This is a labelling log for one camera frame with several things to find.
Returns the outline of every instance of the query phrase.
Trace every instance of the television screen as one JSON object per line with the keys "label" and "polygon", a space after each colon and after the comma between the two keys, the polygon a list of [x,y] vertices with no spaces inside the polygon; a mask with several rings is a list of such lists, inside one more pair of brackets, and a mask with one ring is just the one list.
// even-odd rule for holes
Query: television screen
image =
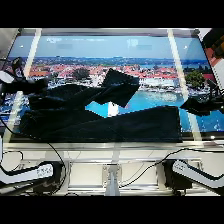
{"label": "television screen", "polygon": [[[17,37],[9,59],[22,57],[25,66],[32,41],[31,36]],[[48,88],[70,83],[97,87],[110,68],[139,77],[140,88],[125,108],[96,102],[86,106],[86,110],[103,117],[162,105],[180,107],[185,102],[180,71],[186,80],[188,96],[205,96],[209,93],[206,80],[216,81],[199,39],[192,37],[175,37],[171,43],[169,37],[156,36],[41,36],[34,51],[28,79],[48,77]],[[12,114],[14,100],[15,95],[8,95],[1,108],[5,120]],[[28,109],[28,99],[23,97],[16,125]],[[179,113],[182,132],[191,133],[189,114],[182,109]],[[199,132],[224,130],[224,117],[219,111],[211,112],[210,116],[195,116],[195,119]]]}

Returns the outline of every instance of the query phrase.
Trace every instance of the sky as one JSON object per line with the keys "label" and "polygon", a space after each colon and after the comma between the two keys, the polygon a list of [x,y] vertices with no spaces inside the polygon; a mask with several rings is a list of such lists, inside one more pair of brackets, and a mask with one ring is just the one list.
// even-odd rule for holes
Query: sky
{"label": "sky", "polygon": [[[32,36],[17,37],[10,57],[27,57]],[[206,60],[196,38],[175,38],[180,59]],[[132,57],[173,59],[168,37],[152,36],[41,36],[36,57]]]}

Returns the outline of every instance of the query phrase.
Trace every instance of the displayed image of coastal town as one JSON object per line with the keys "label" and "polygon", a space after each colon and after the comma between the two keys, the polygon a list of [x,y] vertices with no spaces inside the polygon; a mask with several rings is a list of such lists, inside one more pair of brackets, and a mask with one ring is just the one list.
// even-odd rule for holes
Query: displayed image of coastal town
{"label": "displayed image of coastal town", "polygon": [[[61,41],[53,41],[51,44],[55,43],[61,43]],[[183,47],[189,47],[190,44],[191,41],[189,44],[185,43]],[[197,46],[198,49],[195,50],[200,51],[199,55],[202,56],[198,58],[189,56],[186,58],[185,55],[185,57],[181,58],[181,66],[189,96],[199,98],[209,93],[207,80],[210,79],[214,82],[216,82],[216,80],[199,41]],[[28,79],[37,80],[48,78],[49,89],[69,84],[100,87],[108,70],[112,68],[128,75],[138,77],[140,83],[139,90],[128,102],[126,107],[118,107],[118,115],[163,105],[180,107],[184,103],[175,60],[172,55],[166,57],[168,55],[167,53],[164,53],[164,57],[162,58],[161,56],[160,58],[158,56],[156,58],[143,57],[145,53],[142,57],[133,57],[134,55],[132,57],[128,57],[128,55],[113,57],[109,57],[109,55],[107,55],[108,57],[68,57],[59,54],[60,51],[57,53],[58,55],[56,55],[55,52],[54,56],[38,56],[37,54],[33,60]],[[23,56],[22,58],[24,62],[23,66],[25,66],[28,57]],[[12,113],[11,107],[14,103],[14,99],[14,95],[8,95],[5,100],[5,105],[1,109],[1,113],[6,120]],[[16,124],[19,124],[20,117],[28,109],[28,98],[23,97],[21,107],[16,111],[18,112]],[[86,109],[103,117],[108,116],[108,103],[99,105],[96,102],[92,102]],[[222,116],[223,115],[219,111],[212,112],[209,117],[197,116],[200,131],[224,130],[224,127],[222,127],[222,123],[224,123],[222,121]],[[180,118],[182,131],[191,132],[191,125],[187,112],[180,109]]]}

